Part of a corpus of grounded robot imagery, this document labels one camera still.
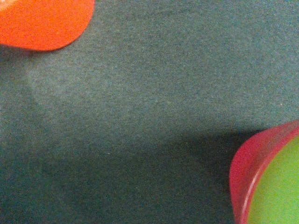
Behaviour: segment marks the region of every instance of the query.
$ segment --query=orange plastic lid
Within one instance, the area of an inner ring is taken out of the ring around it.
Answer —
[[[62,48],[84,32],[93,9],[94,0],[0,0],[0,44]]]

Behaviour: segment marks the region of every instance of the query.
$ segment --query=green surface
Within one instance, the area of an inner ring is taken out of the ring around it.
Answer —
[[[0,46],[0,223],[234,223],[237,148],[298,118],[298,8],[103,0],[66,48]]]
[[[266,169],[255,191],[249,224],[299,221],[299,137],[289,142]]]

